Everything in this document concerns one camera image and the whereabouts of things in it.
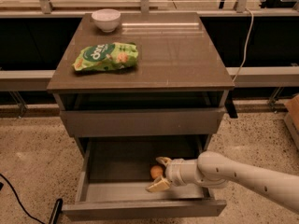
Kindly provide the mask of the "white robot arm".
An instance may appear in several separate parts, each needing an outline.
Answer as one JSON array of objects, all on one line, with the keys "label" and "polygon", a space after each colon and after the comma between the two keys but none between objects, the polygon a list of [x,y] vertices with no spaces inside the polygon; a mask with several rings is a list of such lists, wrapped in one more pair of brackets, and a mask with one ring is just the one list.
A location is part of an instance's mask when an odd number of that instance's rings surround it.
[{"label": "white robot arm", "polygon": [[146,187],[148,192],[160,192],[172,186],[182,187],[189,184],[221,189],[228,181],[232,181],[294,213],[299,213],[298,175],[233,161],[213,151],[205,151],[193,160],[157,157],[156,161],[163,165],[165,170]]}]

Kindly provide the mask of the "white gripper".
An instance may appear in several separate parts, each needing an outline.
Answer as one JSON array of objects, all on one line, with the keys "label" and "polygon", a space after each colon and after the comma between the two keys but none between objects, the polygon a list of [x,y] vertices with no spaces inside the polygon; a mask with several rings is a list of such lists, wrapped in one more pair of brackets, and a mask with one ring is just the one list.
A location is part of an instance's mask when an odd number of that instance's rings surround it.
[{"label": "white gripper", "polygon": [[168,157],[157,157],[156,161],[162,164],[165,169],[165,176],[158,176],[148,187],[148,192],[159,192],[170,189],[171,184],[178,186],[186,186],[188,184],[198,184],[200,181],[200,173],[197,166],[197,159],[171,160]]}]

